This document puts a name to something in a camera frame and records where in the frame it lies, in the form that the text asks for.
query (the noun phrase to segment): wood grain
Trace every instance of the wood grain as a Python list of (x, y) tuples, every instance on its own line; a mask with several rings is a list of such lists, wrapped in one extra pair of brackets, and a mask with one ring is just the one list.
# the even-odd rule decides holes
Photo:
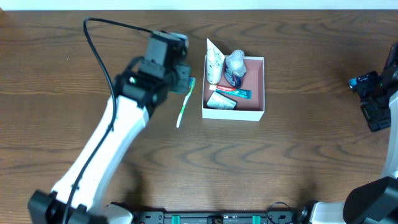
[[(262, 210), (275, 201), (344, 200), (376, 180), (389, 130), (370, 133), (348, 79), (382, 69), (397, 11), (58, 11), (0, 15), (0, 223), (29, 223), (27, 201), (49, 192), (103, 114), (108, 87), (82, 31), (85, 16), (190, 38), (197, 87), (169, 95), (128, 150), (104, 203), (167, 210)], [(146, 35), (90, 24), (113, 75)], [(205, 40), (265, 57), (260, 122), (201, 118)]]

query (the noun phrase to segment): green toothbrush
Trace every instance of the green toothbrush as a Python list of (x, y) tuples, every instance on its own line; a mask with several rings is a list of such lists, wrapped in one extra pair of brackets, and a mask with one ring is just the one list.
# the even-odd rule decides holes
[(195, 80), (196, 80), (195, 77), (190, 77), (190, 78), (189, 78), (189, 87), (191, 87), (191, 90), (190, 90), (189, 93), (185, 96), (184, 103), (183, 103), (183, 105), (182, 105), (180, 114), (179, 114), (178, 119), (177, 119), (177, 128), (180, 127), (180, 123), (181, 123), (181, 119), (182, 119), (182, 114), (184, 113), (185, 105), (187, 104), (187, 101), (188, 101), (189, 97), (191, 96), (193, 87), (195, 86)]

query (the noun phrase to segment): red label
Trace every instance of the red label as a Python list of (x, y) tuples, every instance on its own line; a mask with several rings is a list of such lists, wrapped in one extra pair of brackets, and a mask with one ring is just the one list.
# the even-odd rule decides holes
[(217, 85), (217, 89), (224, 90), (224, 91), (234, 91), (235, 88), (227, 87), (227, 86), (219, 86)]

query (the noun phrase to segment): open box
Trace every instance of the open box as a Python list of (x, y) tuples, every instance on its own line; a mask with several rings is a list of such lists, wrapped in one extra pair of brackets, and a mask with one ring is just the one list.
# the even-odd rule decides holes
[[(206, 79), (206, 62), (203, 76), (203, 98), (202, 98), (202, 118), (211, 119), (234, 119), (243, 121), (259, 121), (264, 114), (265, 90), (264, 90), (264, 58), (263, 57), (244, 57), (243, 62), (246, 67), (246, 74), (243, 78), (241, 89), (251, 90), (251, 99), (247, 100), (241, 97), (227, 95), (223, 96), (237, 102), (234, 110), (217, 110), (207, 107), (207, 101), (214, 91), (209, 90), (209, 83)], [(223, 64), (221, 81), (218, 85), (231, 86), (224, 77), (225, 63)]]

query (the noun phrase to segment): black cable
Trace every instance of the black cable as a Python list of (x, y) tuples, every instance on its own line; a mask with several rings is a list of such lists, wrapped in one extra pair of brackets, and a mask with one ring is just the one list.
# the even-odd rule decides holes
[[(269, 215), (268, 215), (268, 212), (269, 212), (269, 210), (273, 207), (273, 206), (275, 206), (275, 205), (286, 205), (289, 209), (290, 209), (290, 207), (285, 203), (285, 202), (274, 202), (272, 205), (270, 205), (268, 208), (267, 208), (267, 211), (266, 211), (266, 214), (267, 214), (267, 219), (272, 223), (272, 224), (276, 224), (274, 221), (272, 221), (272, 217), (270, 217)], [(289, 221), (289, 222), (286, 222), (285, 224), (292, 224), (294, 222), (294, 219), (292, 218), (292, 220), (291, 221)]]
[(105, 68), (104, 63), (103, 63), (102, 60), (101, 60), (100, 55), (98, 55), (98, 52), (97, 52), (97, 50), (95, 49), (93, 42), (91, 41), (91, 37), (90, 37), (90, 35), (89, 35), (89, 33), (88, 33), (88, 30), (87, 30), (87, 22), (88, 22), (88, 21), (105, 22), (105, 23), (108, 23), (108, 24), (113, 24), (113, 25), (117, 25), (117, 26), (122, 26), (122, 27), (130, 28), (130, 29), (135, 29), (135, 30), (140, 30), (140, 31), (145, 31), (145, 32), (151, 32), (149, 29), (144, 29), (144, 28), (140, 28), (140, 27), (130, 26), (130, 25), (123, 24), (123, 23), (120, 23), (120, 22), (109, 21), (109, 20), (107, 20), (107, 19), (98, 19), (98, 18), (87, 17), (87, 18), (84, 20), (84, 22), (83, 22), (83, 30), (84, 30), (84, 32), (85, 32), (88, 45), (90, 45), (90, 47), (91, 47), (91, 49), (92, 49), (92, 51), (93, 51), (93, 53), (94, 53), (94, 56), (97, 58), (97, 61), (98, 61), (99, 65), (100, 65), (101, 68), (102, 68), (102, 71), (104, 71), (104, 75), (105, 75), (106, 81), (108, 82), (109, 90), (110, 90), (110, 92), (111, 92), (111, 97), (112, 97), (112, 102), (113, 102), (113, 112), (112, 112), (112, 119), (111, 119), (111, 122), (109, 123), (108, 128), (106, 129), (106, 131), (105, 131), (105, 133), (104, 133), (104, 136), (101, 138), (101, 140), (99, 141), (99, 143), (98, 143), (97, 146), (95, 147), (94, 151), (91, 153), (91, 155), (90, 155), (89, 158), (87, 159), (86, 163), (85, 163), (84, 166), (81, 168), (81, 171), (80, 171), (80, 173), (78, 174), (78, 176), (77, 176), (77, 178), (76, 178), (76, 180), (75, 180), (75, 183), (73, 183), (73, 185), (72, 185), (72, 189), (71, 189), (70, 194), (69, 194), (69, 197), (68, 197), (67, 205), (66, 205), (66, 207), (65, 207), (65, 213), (63, 214), (63, 218), (62, 218), (62, 223), (63, 223), (63, 224), (67, 224), (67, 223), (68, 223), (69, 209), (70, 209), (71, 204), (72, 204), (72, 201), (73, 201), (73, 196), (75, 195), (75, 192), (76, 192), (76, 190), (77, 190), (77, 188), (78, 188), (79, 181), (80, 181), (81, 178), (83, 177), (83, 174), (84, 174), (86, 168), (88, 167), (88, 164), (89, 164), (89, 163), (91, 162), (91, 160), (94, 158), (96, 152), (97, 152), (98, 149), (101, 147), (101, 145), (102, 145), (102, 143), (104, 142), (105, 138), (107, 137), (107, 135), (109, 134), (109, 132), (110, 132), (111, 130), (113, 130), (113, 124), (114, 124), (114, 121), (115, 121), (115, 119), (116, 119), (116, 112), (117, 112), (116, 97), (115, 97), (115, 95), (114, 95), (114, 89), (113, 89), (112, 80), (111, 80), (111, 77), (109, 76), (108, 71), (107, 71), (106, 68)]

